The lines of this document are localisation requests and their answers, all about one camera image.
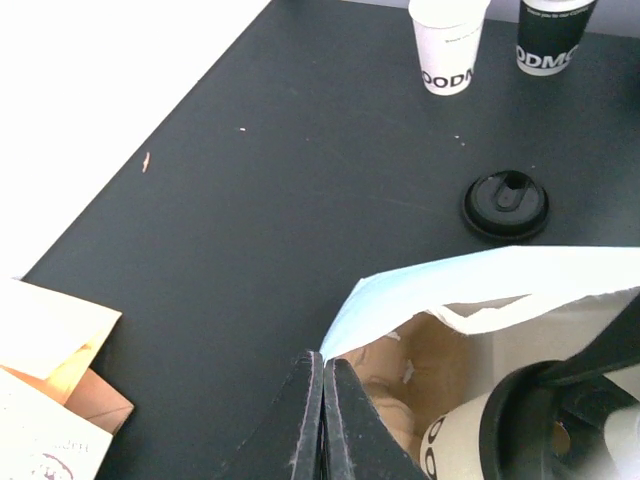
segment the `dark gray table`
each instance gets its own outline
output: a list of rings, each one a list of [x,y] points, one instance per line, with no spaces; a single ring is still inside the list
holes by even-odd
[[[537,244],[638,244],[640,41],[588,35],[541,79],[515,32],[487,22],[438,98],[404,10],[259,16],[26,277],[124,312],[94,366],[137,410],[100,479],[210,478],[359,278],[490,246],[459,216],[478,175],[544,184]]]

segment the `printed text on cup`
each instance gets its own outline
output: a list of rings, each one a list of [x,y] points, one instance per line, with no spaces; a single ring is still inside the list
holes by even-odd
[[[462,82],[471,81],[473,77],[473,69],[467,70],[467,73],[459,73],[458,75],[452,75],[451,77],[433,77],[424,70],[422,71],[422,79],[427,85],[433,85],[437,88],[457,87]]]
[[[436,469],[436,456],[433,452],[433,448],[431,445],[435,441],[438,433],[440,433],[440,429],[442,428],[442,424],[444,423],[446,416],[440,417],[438,420],[434,422],[431,427],[429,427],[429,431],[427,432],[427,451],[424,454],[424,465],[425,465],[425,473],[427,474],[427,478],[429,480],[438,480],[438,470]]]
[[[516,47],[516,51],[518,53],[518,61],[524,63],[528,67],[532,68],[556,68],[562,65],[565,65],[571,61],[573,55],[576,53],[579,45],[576,45],[568,52],[562,52],[557,57],[552,57],[551,55],[545,55],[544,57],[540,57],[533,53],[527,53],[524,49],[518,45]]]

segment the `paper bag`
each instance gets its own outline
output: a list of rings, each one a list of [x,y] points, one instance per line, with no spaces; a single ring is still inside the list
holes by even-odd
[[[393,378],[389,394],[422,408],[421,438],[430,421],[511,371],[582,349],[639,287],[640,248],[507,247],[415,265],[358,282],[320,352],[347,358],[365,385]],[[378,355],[382,370],[358,364]],[[637,367],[609,377],[640,398]]]

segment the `plastic lid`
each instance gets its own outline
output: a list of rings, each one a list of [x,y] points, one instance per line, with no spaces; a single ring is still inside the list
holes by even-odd
[[[450,28],[482,16],[489,0],[411,0],[409,14],[416,22],[431,28]]]
[[[540,232],[548,213],[544,188],[515,170],[479,178],[464,197],[463,214],[469,225],[503,241],[523,240]]]

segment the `white wall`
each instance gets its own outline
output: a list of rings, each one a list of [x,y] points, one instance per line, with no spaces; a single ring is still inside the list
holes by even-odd
[[[351,0],[406,8],[409,0]],[[494,20],[518,20],[519,0],[492,0],[487,12]],[[587,30],[625,37],[640,37],[640,1],[599,0]]]
[[[0,1],[0,277],[33,266],[268,1]]]

